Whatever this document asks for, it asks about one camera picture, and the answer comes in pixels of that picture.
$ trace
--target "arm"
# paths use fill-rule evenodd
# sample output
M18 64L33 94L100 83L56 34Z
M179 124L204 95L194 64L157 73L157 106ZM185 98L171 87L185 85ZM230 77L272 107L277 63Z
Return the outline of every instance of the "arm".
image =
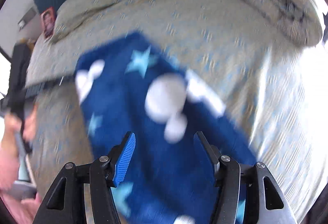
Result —
M0 148L0 189L7 190L18 178L19 160L14 133L21 121L13 115L5 116L5 133Z
M22 122L13 114L5 116L5 133L0 145L0 189L10 189L18 178L19 159L15 133L20 131ZM36 107L25 121L23 138L30 141L36 131Z

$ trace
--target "person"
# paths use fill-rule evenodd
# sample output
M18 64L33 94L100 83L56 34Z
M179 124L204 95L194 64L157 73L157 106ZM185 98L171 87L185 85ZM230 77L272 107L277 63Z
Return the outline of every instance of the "person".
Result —
M23 138L26 141L35 137L36 111L37 107L34 106L32 113L25 120ZM39 195L37 194L35 199L17 201L6 193L18 178L18 147L14 134L20 131L21 125L21 120L15 115L5 115L5 132L0 144L0 197L18 224L31 224L41 204Z
M52 14L50 13L50 11L46 11L43 16L43 23L44 23L44 35L45 37L49 37L50 35L52 35L52 32L54 30L54 18L52 16Z

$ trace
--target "hand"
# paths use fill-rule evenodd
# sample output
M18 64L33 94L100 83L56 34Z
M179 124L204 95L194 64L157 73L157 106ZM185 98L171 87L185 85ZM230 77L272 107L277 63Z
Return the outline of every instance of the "hand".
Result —
M25 120L23 139L31 141L36 133L36 112L34 105L32 113ZM1 148L12 156L18 156L18 149L15 140L15 133L20 132L22 121L15 115L8 113L5 115L5 133L1 141Z

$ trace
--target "window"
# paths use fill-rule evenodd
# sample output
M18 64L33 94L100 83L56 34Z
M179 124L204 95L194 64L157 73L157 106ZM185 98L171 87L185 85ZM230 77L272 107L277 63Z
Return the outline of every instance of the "window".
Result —
M10 75L10 62L0 53L0 99L8 92ZM5 124L2 114L0 114L0 141L5 131Z
M0 93L6 95L9 87L10 62L0 54Z

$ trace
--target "wall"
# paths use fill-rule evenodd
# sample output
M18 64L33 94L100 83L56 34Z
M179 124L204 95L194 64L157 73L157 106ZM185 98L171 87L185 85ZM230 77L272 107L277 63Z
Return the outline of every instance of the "wall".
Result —
M33 0L6 0L0 10L0 46L9 56L17 40L26 37L37 39L41 34L38 15L19 32L18 22L32 6Z
M10 62L0 54L0 92L4 95L8 92L10 65Z

